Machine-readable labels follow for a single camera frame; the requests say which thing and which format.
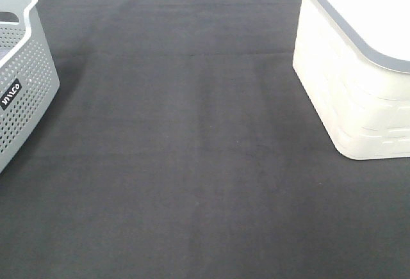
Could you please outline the white plastic basket grey rim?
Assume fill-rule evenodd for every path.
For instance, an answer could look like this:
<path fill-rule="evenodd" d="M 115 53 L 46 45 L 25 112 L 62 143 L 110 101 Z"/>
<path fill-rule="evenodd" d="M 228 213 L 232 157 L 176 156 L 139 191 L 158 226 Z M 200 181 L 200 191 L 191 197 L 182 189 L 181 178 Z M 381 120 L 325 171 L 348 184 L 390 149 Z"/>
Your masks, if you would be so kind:
<path fill-rule="evenodd" d="M 409 0 L 301 0 L 293 68 L 339 153 L 409 155 Z"/>

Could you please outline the black felt table mat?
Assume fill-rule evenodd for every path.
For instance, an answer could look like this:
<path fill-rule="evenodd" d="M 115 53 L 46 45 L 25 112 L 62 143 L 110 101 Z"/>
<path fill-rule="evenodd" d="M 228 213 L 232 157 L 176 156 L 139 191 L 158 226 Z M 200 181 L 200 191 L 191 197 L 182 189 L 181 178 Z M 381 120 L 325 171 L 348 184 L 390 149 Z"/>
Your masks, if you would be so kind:
<path fill-rule="evenodd" d="M 38 0 L 60 88 L 1 174 L 2 278 L 408 278 L 409 159 L 354 161 L 301 0 Z"/>

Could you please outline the grey perforated plastic basket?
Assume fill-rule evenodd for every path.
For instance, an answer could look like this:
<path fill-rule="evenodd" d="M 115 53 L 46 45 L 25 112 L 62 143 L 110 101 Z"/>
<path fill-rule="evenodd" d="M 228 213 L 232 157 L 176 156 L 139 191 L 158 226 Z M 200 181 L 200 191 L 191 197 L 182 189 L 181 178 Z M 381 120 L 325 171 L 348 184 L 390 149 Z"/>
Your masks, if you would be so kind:
<path fill-rule="evenodd" d="M 28 139 L 60 80 L 38 16 L 38 0 L 1 0 L 1 168 Z"/>

